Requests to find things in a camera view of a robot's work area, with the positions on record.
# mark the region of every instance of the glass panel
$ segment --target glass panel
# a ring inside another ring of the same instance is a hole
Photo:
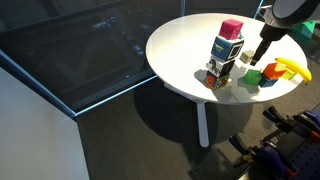
[[[0,49],[74,111],[153,76],[145,45],[180,0],[6,0]]]

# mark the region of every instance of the pink block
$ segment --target pink block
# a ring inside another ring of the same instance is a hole
[[[236,39],[239,36],[243,22],[228,19],[222,22],[219,36],[226,38],[227,40]]]

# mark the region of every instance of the orange block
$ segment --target orange block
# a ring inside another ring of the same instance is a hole
[[[274,80],[280,78],[287,69],[279,63],[268,64],[267,67],[263,70],[264,74],[269,80]]]

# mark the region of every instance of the gray floor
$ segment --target gray floor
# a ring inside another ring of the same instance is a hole
[[[314,57],[312,50],[306,55]],[[154,79],[78,118],[92,180],[234,179],[240,154],[228,137],[239,133],[249,146],[272,132],[262,111],[274,105],[283,115],[312,110],[320,102],[320,65],[308,59],[313,74],[278,99],[259,104],[207,104],[210,147],[198,141],[196,105]]]

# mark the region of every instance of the yellow toy banana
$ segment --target yellow toy banana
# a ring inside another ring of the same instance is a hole
[[[278,63],[286,65],[286,67],[290,68],[291,70],[295,71],[296,73],[300,74],[303,78],[303,81],[308,84],[312,80],[312,75],[307,67],[302,66],[296,61],[291,59],[277,57],[276,61]]]

